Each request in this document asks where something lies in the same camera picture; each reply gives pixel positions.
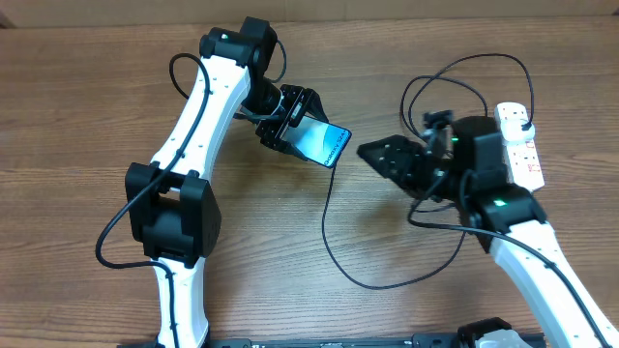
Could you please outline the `blue Galaxy smartphone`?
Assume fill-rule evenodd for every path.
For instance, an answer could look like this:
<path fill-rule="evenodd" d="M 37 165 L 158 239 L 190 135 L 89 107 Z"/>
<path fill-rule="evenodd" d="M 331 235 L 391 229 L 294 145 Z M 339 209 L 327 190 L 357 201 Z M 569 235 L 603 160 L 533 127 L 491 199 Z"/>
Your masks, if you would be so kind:
<path fill-rule="evenodd" d="M 283 134 L 282 139 L 307 160 L 333 168 L 351 136 L 350 130 L 304 116 L 296 128 L 289 128 Z"/>

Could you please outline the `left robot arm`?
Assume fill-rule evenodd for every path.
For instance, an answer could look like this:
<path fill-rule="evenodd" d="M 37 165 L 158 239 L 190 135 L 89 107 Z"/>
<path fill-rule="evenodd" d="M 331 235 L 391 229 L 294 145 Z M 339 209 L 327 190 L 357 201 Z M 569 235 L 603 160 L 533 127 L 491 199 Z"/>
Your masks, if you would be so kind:
<path fill-rule="evenodd" d="M 221 229 L 212 189 L 217 154 L 232 120 L 256 126 L 262 145 L 326 167 L 339 156 L 345 130 L 332 129 L 318 94 L 276 86 L 266 77 L 278 36 L 270 23 L 247 17 L 237 32 L 215 27 L 200 40 L 198 72 L 187 103 L 162 147 L 125 177 L 133 237 L 143 246 L 159 286 L 161 329 L 156 347 L 202 347 L 206 258 Z"/>

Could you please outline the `white charger plug adapter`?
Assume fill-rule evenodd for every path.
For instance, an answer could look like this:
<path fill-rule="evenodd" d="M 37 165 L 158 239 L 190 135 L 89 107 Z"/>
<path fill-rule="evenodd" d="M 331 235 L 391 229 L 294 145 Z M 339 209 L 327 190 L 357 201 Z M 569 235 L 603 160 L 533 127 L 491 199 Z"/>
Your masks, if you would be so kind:
<path fill-rule="evenodd" d="M 505 146 L 513 146 L 533 140 L 536 135 L 536 129 L 533 125 L 527 129 L 524 127 L 527 123 L 524 120 L 504 120 L 500 123 L 503 144 Z"/>

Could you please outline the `white power strip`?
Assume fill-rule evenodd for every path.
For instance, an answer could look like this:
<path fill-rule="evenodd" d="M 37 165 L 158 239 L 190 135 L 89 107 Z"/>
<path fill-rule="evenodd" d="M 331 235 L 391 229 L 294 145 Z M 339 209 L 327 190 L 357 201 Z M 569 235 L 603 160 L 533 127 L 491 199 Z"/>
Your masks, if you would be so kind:
<path fill-rule="evenodd" d="M 498 103 L 494 109 L 494 118 L 499 130 L 500 123 L 504 120 L 524 120 L 527 123 L 525 129 L 533 125 L 528 125 L 529 117 L 525 106 L 517 102 Z M 503 144 L 503 149 L 504 162 L 508 167 L 509 180 L 512 183 L 529 191 L 535 191 L 545 185 L 534 139 L 513 146 Z"/>

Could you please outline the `cardboard backdrop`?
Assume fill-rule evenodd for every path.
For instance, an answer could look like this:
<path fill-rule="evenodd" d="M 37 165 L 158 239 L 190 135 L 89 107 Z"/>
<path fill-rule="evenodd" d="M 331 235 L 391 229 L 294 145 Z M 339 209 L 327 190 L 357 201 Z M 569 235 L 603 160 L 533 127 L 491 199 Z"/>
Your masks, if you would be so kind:
<path fill-rule="evenodd" d="M 8 28 L 614 15 L 618 0 L 1 0 Z"/>

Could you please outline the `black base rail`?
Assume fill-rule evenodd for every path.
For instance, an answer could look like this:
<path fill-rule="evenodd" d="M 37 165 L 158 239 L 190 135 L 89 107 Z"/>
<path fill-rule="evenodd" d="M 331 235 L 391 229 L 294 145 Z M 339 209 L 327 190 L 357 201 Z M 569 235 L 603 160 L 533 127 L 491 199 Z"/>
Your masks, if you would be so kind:
<path fill-rule="evenodd" d="M 455 333 L 413 333 L 408 337 L 323 338 L 250 340 L 248 338 L 211 339 L 211 348 L 457 348 L 457 347 L 546 347 L 543 333 L 518 333 L 499 317 L 473 322 Z"/>

